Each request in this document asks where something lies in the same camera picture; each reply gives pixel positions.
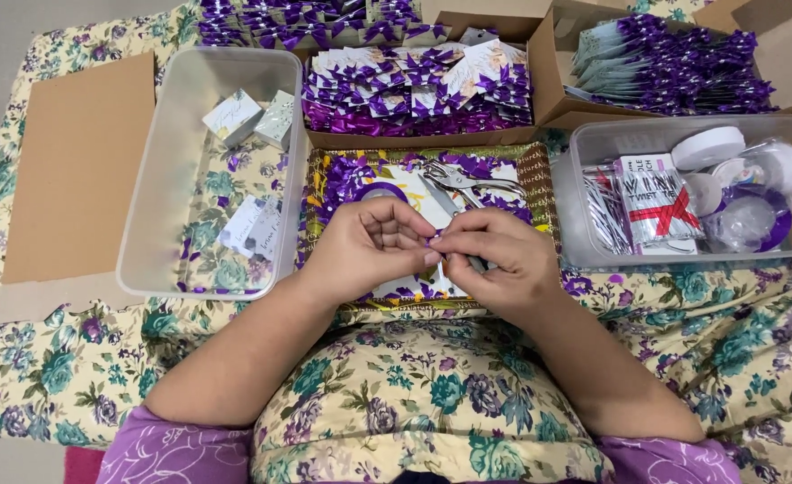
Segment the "stack of cards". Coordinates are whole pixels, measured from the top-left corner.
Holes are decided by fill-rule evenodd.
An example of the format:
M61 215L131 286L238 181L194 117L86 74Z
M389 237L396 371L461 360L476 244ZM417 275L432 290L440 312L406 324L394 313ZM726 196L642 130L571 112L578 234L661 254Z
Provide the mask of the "stack of cards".
M649 14L606 22L580 34L568 94L667 116L761 114L769 82L754 72L754 33L714 39L695 27L671 33Z
M202 0L198 25L206 46L294 50L444 41L449 31L423 24L419 12L412 0Z
M314 131L370 136L530 126L527 55L489 38L472 47L445 42L320 52L304 84L306 120Z

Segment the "person's left hand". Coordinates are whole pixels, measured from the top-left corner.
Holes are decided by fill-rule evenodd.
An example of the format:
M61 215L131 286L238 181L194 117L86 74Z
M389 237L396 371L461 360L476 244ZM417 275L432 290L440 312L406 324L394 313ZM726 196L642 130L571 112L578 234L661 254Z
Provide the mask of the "person's left hand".
M434 227L395 196L346 203L330 219L300 275L332 306L441 261L425 247Z

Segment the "purple ribbon spool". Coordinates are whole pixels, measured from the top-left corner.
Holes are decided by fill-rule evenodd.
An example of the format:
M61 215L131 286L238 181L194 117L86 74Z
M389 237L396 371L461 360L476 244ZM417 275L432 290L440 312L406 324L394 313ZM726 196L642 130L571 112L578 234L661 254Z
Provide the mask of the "purple ribbon spool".
M363 187L354 194L351 202L359 202L360 200L367 200L374 196L380 196L383 194L381 191L386 191L388 194L397 197L402 202L408 203L408 197L404 195L404 192L402 192L401 188L386 181L376 181L374 183L369 183L368 185L363 185Z
M792 213L788 206L788 200L781 192L756 183L740 183L738 185L725 187L722 190L721 204L718 204L718 208L716 208L713 214L725 210L728 202L733 202L734 200L739 200L747 196L755 196L763 199L773 208L776 214L783 212L782 215L775 218L775 225L773 225L772 230L769 231L769 237L763 240L761 247L755 252L770 251L788 237L792 225Z

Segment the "floral tablecloth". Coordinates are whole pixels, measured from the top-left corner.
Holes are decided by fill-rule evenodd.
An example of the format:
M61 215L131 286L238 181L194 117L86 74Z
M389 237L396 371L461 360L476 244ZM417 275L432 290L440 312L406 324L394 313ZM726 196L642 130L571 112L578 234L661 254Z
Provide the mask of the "floral tablecloth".
M638 0L632 9L685 20L700 3ZM34 40L0 129L0 276L32 83L154 50L158 86L171 53L196 42L194 20L195 5L185 4ZM559 134L545 140L552 150L562 142ZM691 405L743 469L745 482L792 482L792 265L653 275L566 273L564 284ZM0 324L0 437L105 448L157 378L243 306L150 299L115 310L95 302L80 314L61 307L43 321ZM344 313L335 325L371 328L389 320L483 313ZM359 337L352 344L373 343Z

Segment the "purple shirt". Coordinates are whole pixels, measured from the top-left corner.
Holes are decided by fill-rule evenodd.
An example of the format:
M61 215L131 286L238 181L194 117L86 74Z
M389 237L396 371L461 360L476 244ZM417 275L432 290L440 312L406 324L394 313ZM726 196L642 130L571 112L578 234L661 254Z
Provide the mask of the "purple shirt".
M138 406L103 457L97 484L246 484L251 440L251 431L167 422ZM604 436L596 446L611 459L620 483L741 482L733 461L711 439L693 445L668 438Z

